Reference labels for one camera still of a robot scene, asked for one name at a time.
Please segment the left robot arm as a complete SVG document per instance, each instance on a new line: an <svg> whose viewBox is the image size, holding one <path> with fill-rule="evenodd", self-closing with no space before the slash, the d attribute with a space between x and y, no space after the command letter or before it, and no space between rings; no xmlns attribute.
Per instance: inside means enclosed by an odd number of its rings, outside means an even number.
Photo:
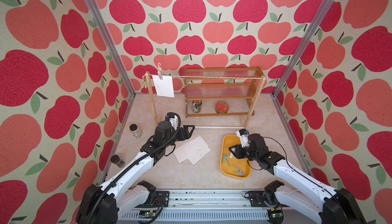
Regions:
<svg viewBox="0 0 392 224"><path fill-rule="evenodd" d="M194 129L193 125L182 126L177 116L158 123L154 135L132 162L100 186L91 185L85 190L76 223L115 224L120 216L137 206L151 204L155 186L138 179L165 155L167 147L190 139Z"/></svg>

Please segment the teal clothespin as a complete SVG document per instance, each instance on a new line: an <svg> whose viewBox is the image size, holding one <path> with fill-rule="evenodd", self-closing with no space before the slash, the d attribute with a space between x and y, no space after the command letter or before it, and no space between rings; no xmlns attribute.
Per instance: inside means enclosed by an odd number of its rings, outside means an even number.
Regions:
<svg viewBox="0 0 392 224"><path fill-rule="evenodd" d="M231 166L229 158L226 153L223 154L222 164L227 164L229 167Z"/></svg>

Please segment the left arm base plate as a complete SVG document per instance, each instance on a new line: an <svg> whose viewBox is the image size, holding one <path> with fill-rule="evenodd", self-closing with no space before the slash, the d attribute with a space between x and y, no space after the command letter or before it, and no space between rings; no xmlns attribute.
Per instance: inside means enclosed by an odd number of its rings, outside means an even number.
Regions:
<svg viewBox="0 0 392 224"><path fill-rule="evenodd" d="M163 207L168 207L169 202L169 191L152 191L146 201L146 205L162 205Z"/></svg>

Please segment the grey clothespin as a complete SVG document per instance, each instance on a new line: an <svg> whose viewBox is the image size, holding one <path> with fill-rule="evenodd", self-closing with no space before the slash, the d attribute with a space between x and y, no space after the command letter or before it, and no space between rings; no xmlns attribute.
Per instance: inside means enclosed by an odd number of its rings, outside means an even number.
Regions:
<svg viewBox="0 0 392 224"><path fill-rule="evenodd" d="M245 176L246 172L242 171L240 168L236 167L234 164L232 164L232 166L234 167L234 171L233 173L239 176Z"/></svg>

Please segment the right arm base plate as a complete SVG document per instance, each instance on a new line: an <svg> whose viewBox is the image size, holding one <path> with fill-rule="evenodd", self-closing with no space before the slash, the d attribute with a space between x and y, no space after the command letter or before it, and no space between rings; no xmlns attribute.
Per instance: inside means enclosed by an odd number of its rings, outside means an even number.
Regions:
<svg viewBox="0 0 392 224"><path fill-rule="evenodd" d="M275 195L271 191L248 191L244 197L250 200L252 207L274 207L277 205Z"/></svg>

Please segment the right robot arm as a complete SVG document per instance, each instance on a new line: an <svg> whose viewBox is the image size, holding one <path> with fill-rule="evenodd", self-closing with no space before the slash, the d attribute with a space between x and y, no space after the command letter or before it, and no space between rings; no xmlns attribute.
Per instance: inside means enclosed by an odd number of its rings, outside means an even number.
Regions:
<svg viewBox="0 0 392 224"><path fill-rule="evenodd" d="M279 178L264 189L264 200L269 206L289 206L317 224L366 222L350 191L335 189L291 165L284 156L270 151L260 134L241 129L236 135L241 143L231 146L230 153L236 159L255 161L261 170Z"/></svg>

